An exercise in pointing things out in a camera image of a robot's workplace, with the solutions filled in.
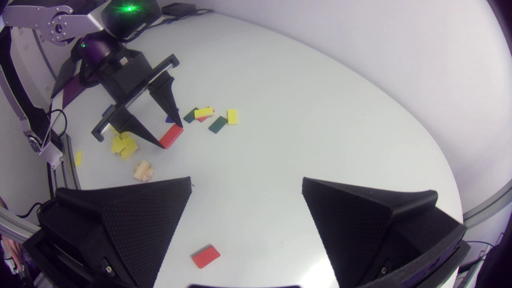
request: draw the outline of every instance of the pile of yellow blocks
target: pile of yellow blocks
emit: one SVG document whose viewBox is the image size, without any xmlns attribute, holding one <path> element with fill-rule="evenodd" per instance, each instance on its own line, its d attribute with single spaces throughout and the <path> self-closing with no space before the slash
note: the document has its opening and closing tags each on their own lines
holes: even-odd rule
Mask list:
<svg viewBox="0 0 512 288">
<path fill-rule="evenodd" d="M 112 153 L 119 154 L 124 161 L 127 161 L 139 149 L 137 143 L 129 135 L 129 132 L 117 133 L 116 137 L 112 139 Z"/>
</svg>

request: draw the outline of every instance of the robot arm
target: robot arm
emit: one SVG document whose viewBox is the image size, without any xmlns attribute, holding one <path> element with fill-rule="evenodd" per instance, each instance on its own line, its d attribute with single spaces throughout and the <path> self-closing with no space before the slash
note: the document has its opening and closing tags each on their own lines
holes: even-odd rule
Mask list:
<svg viewBox="0 0 512 288">
<path fill-rule="evenodd" d="M 39 30 L 45 40 L 58 46 L 103 30 L 123 40 L 161 15 L 156 1 L 142 0 L 15 0 L 2 14 L 6 26 Z"/>
<path fill-rule="evenodd" d="M 159 82 L 156 82 L 162 83 L 158 88 L 153 87 L 151 96 L 176 124 L 182 126 L 170 90 L 173 78 L 165 71 L 177 66 L 179 62 L 171 55 L 153 69 L 141 52 L 129 50 L 121 44 L 135 39 L 161 15 L 162 11 L 156 0 L 14 0 L 5 7 L 2 18 L 6 26 L 41 31 L 44 39 L 57 46 L 65 46 L 73 39 L 81 38 L 77 51 L 82 63 L 94 71 L 96 78 L 116 101 L 116 109 L 119 110 L 108 119 L 102 120 L 102 125 L 109 122 L 119 132 L 131 131 L 163 148 L 134 116 L 127 113 L 126 107 L 158 79 Z M 0 46 L 10 46 L 8 27 L 2 31 L 2 35 L 5 37 L 0 35 L 1 38 L 8 38 L 9 43 L 2 44 L 5 42 L 2 41 Z M 7 98 L 10 98 L 9 102 L 19 116 L 32 148 L 42 156 L 50 154 L 45 159 L 55 167 L 62 157 L 59 155 L 58 143 L 50 145 L 51 138 L 47 136 L 47 131 L 51 129 L 49 118 L 44 110 L 35 108 L 28 97 L 25 97 L 23 87 L 17 85 L 19 79 L 9 80 L 9 75 L 16 74 L 15 69 L 9 69 L 12 66 L 9 63 L 2 63 L 12 62 L 7 56 L 9 51 L 2 50 L 2 53 L 6 61 L 0 59 L 0 66 L 6 83 L 2 83 L 0 79 L 0 86 Z M 126 75 L 133 75 L 131 81 L 125 80 Z M 99 141 L 103 140 L 97 129 L 93 131 L 93 135 Z M 54 150 L 52 153 L 43 153 L 49 152 L 49 148 L 54 146 L 57 149 L 50 149 Z"/>
</svg>

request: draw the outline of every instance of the blue block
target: blue block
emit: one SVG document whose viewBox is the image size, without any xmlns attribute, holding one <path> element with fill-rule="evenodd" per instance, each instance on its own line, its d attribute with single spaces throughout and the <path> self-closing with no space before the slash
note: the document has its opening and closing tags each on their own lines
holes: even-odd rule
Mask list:
<svg viewBox="0 0 512 288">
<path fill-rule="evenodd" d="M 174 123 L 174 121 L 169 117 L 167 116 L 167 119 L 165 120 L 166 123 Z"/>
</svg>

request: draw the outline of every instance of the white wall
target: white wall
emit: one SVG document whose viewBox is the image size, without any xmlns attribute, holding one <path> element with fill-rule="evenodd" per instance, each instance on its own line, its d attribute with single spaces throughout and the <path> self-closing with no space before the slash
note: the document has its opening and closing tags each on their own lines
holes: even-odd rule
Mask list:
<svg viewBox="0 0 512 288">
<path fill-rule="evenodd" d="M 11 212 L 22 215 L 32 204 L 50 199 L 46 162 L 30 148 L 1 89 L 0 123 L 0 197 Z M 36 212 L 27 220 L 36 224 Z"/>
<path fill-rule="evenodd" d="M 190 2 L 296 39 L 376 84 L 437 141 L 464 211 L 512 178 L 512 58 L 487 1 Z"/>
</svg>

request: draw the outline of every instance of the yellow block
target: yellow block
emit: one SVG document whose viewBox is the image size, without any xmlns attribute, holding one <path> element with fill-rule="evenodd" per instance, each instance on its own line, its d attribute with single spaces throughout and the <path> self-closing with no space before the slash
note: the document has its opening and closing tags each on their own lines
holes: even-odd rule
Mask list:
<svg viewBox="0 0 512 288">
<path fill-rule="evenodd" d="M 123 143 L 123 140 L 121 140 L 121 137 L 119 136 L 116 136 L 114 138 L 112 138 L 112 146 L 111 146 L 111 150 L 112 150 L 112 153 L 121 153 L 121 151 L 123 151 L 123 149 L 125 148 L 125 144 Z"/>
<path fill-rule="evenodd" d="M 133 155 L 137 149 L 139 149 L 139 146 L 131 137 L 127 137 L 122 140 L 123 144 L 125 145 L 125 148 L 121 151 L 121 158 L 124 159 L 124 161 L 128 161 L 130 157 Z"/>
<path fill-rule="evenodd" d="M 227 124 L 237 125 L 238 124 L 238 111 L 236 109 L 227 110 Z"/>
<path fill-rule="evenodd" d="M 194 111 L 194 118 L 210 117 L 214 114 L 213 108 L 204 108 Z"/>
<path fill-rule="evenodd" d="M 119 134 L 119 137 L 121 139 L 126 139 L 126 138 L 129 137 L 129 135 L 130 135 L 130 133 L 128 131 L 126 131 L 126 132 L 123 132 L 123 133 Z"/>
<path fill-rule="evenodd" d="M 76 152 L 75 167 L 82 165 L 82 150 Z"/>
</svg>

